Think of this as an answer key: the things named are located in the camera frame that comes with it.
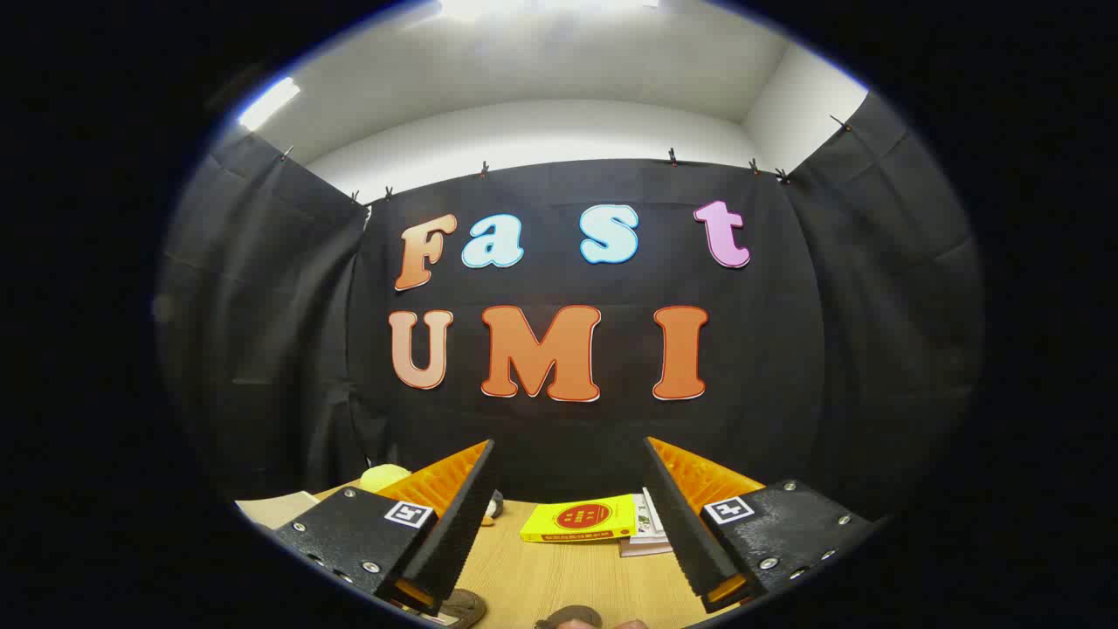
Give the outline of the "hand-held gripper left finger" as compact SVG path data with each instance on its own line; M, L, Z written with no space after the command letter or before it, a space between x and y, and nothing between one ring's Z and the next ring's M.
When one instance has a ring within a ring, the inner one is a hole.
M498 488L496 461L496 444L486 439L383 489L339 488L273 528L273 537L364 597L435 616L479 536Z

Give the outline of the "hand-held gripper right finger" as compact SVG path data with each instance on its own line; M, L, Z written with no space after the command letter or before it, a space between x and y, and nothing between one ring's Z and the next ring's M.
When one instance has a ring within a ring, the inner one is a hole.
M798 585L878 528L806 482L762 485L663 439L642 444L644 486L705 612Z

